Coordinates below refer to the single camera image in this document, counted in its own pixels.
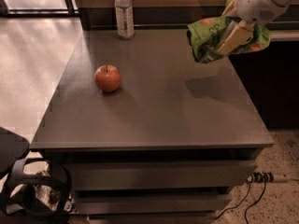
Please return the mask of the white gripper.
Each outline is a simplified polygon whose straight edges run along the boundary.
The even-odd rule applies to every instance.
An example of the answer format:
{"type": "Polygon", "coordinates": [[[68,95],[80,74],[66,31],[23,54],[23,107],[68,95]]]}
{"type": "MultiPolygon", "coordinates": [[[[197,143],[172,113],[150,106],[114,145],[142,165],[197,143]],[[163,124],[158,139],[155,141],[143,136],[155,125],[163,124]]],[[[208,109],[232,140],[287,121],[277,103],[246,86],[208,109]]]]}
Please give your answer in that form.
{"type": "Polygon", "coordinates": [[[228,55],[237,47],[246,43],[253,35],[254,25],[267,24],[287,10],[289,0],[228,0],[222,15],[242,19],[231,21],[221,38],[215,52],[228,55]]]}

